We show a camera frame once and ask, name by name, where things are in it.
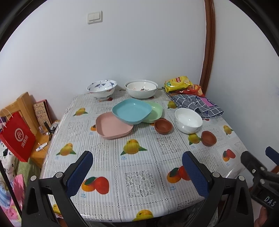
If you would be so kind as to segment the brown clay cup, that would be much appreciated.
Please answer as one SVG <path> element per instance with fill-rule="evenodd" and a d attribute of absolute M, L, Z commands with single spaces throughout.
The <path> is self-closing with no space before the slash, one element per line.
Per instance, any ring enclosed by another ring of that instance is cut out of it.
<path fill-rule="evenodd" d="M 159 134 L 163 135 L 168 134 L 173 129 L 173 125 L 171 124 L 171 122 L 165 118 L 156 120 L 154 122 L 154 127 Z"/>
<path fill-rule="evenodd" d="M 210 131 L 203 131 L 201 134 L 201 141 L 203 143 L 203 145 L 207 146 L 207 147 L 211 147 L 212 145 L 215 145 L 217 142 L 217 138 L 215 137 L 215 135 L 210 132 Z"/>

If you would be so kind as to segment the plain white bowl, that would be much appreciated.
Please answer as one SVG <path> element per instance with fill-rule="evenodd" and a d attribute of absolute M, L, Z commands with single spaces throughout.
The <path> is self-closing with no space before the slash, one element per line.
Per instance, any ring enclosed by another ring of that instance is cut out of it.
<path fill-rule="evenodd" d="M 202 118 L 191 109 L 178 108 L 175 111 L 175 126 L 182 133 L 192 134 L 202 126 Z"/>

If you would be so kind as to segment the pink square plate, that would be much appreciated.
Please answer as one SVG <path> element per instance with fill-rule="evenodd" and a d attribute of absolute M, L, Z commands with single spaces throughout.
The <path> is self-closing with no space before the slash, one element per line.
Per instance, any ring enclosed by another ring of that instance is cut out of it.
<path fill-rule="evenodd" d="M 97 133 L 107 140 L 126 136 L 132 129 L 133 125 L 122 122 L 112 112 L 103 113 L 96 119 Z"/>

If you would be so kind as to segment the green square plate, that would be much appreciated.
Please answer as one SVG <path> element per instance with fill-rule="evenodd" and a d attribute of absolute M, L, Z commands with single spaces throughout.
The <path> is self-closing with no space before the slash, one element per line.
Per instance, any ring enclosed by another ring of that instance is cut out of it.
<path fill-rule="evenodd" d="M 163 113 L 163 107 L 156 102 L 146 101 L 146 103 L 148 103 L 151 106 L 152 110 L 151 113 L 143 120 L 143 122 L 154 123 L 156 120 L 161 118 Z"/>

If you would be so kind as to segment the blue square plate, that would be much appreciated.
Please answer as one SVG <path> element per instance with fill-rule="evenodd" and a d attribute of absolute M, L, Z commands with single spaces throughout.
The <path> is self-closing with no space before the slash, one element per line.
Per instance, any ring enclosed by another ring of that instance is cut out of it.
<path fill-rule="evenodd" d="M 151 111 L 150 104 L 134 98 L 123 100 L 112 108 L 114 116 L 129 125 L 143 122 Z"/>

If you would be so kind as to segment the grey checked folded cloth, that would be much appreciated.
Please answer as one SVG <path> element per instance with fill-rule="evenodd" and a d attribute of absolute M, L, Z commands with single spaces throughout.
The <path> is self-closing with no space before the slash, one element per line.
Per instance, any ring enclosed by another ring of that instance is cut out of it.
<path fill-rule="evenodd" d="M 168 95 L 168 97 L 175 102 L 178 108 L 191 109 L 198 113 L 202 119 L 218 118 L 224 113 L 218 105 L 206 97 L 186 94 Z"/>

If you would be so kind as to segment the red paper bag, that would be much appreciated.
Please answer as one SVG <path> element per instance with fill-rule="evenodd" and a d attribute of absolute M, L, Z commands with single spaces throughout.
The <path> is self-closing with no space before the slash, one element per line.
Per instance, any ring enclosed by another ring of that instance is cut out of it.
<path fill-rule="evenodd" d="M 14 112 L 1 131 L 1 141 L 17 159 L 28 162 L 36 139 L 20 113 Z"/>

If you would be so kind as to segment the patterned cardboard box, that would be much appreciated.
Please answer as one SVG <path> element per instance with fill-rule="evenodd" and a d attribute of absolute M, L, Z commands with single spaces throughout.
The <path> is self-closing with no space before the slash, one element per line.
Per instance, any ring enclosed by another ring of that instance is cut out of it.
<path fill-rule="evenodd" d="M 45 122 L 48 124 L 49 127 L 52 125 L 52 120 L 48 111 L 48 103 L 46 99 L 34 103 L 33 110 L 40 126 L 44 126 Z"/>

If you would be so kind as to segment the fruit print tablecloth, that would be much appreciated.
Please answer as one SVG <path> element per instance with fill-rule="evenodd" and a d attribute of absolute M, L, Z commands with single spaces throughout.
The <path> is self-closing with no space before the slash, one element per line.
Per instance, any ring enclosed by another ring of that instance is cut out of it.
<path fill-rule="evenodd" d="M 176 127 L 162 135 L 153 125 L 140 123 L 119 139 L 102 138 L 95 130 L 97 117 L 128 98 L 125 91 L 115 92 L 112 101 L 100 102 L 91 94 L 75 97 L 50 143 L 42 178 L 65 171 L 88 150 L 94 162 L 86 178 L 109 187 L 98 192 L 92 186 L 83 186 L 72 197 L 85 220 L 130 222 L 141 210 L 159 217 L 200 202 L 202 198 L 191 181 L 168 177 L 170 172 L 179 172 L 186 151 L 223 177 L 234 178 L 243 171 L 240 156 L 246 147 L 221 117 L 204 120 L 194 135 Z M 217 138 L 211 147 L 201 141 L 206 130 Z"/>

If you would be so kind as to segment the orange chips bag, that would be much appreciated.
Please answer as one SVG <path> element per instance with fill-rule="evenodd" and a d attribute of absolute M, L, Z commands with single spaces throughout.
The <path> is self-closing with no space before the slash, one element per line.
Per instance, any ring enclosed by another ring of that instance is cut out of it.
<path fill-rule="evenodd" d="M 204 94 L 203 94 L 203 91 L 202 91 L 200 85 L 189 85 L 186 89 L 178 91 L 177 93 L 204 97 Z"/>

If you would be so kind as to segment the yellow chips bag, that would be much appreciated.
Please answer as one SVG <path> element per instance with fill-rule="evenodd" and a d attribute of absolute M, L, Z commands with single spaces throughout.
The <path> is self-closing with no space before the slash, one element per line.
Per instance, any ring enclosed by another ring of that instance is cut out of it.
<path fill-rule="evenodd" d="M 164 88 L 165 92 L 173 92 L 178 90 L 184 90 L 188 88 L 188 86 L 192 86 L 193 83 L 188 79 L 187 76 L 179 76 L 173 79 L 170 79 L 165 82 Z"/>

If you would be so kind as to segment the blue patterned white bowl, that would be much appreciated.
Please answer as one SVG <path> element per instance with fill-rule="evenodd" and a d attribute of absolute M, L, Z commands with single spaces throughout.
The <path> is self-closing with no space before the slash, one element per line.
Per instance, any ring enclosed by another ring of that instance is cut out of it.
<path fill-rule="evenodd" d="M 99 101 L 108 100 L 114 93 L 117 82 L 111 79 L 98 80 L 87 86 L 86 90 Z"/>

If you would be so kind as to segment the large white lemon bowl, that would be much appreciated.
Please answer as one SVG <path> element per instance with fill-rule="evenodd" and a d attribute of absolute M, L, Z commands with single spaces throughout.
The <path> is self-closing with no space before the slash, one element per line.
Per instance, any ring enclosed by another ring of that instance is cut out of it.
<path fill-rule="evenodd" d="M 133 80 L 125 83 L 127 93 L 137 99 L 148 99 L 155 95 L 158 84 L 145 79 Z"/>

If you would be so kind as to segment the brown door frame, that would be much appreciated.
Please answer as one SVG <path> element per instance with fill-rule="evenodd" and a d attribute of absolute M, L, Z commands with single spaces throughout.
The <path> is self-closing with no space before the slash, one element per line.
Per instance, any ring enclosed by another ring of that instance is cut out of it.
<path fill-rule="evenodd" d="M 213 0 L 204 0 L 205 5 L 205 49 L 204 60 L 201 71 L 201 78 L 199 85 L 202 88 L 204 94 L 206 94 L 209 80 L 211 76 L 211 70 L 214 60 L 215 40 L 216 40 L 216 18 Z"/>

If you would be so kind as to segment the white wall switch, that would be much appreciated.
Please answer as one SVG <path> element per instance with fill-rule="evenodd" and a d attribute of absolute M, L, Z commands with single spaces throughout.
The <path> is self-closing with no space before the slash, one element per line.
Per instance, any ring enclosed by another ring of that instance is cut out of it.
<path fill-rule="evenodd" d="M 87 23 L 94 24 L 94 23 L 101 23 L 103 21 L 103 12 L 93 12 L 87 14 Z"/>

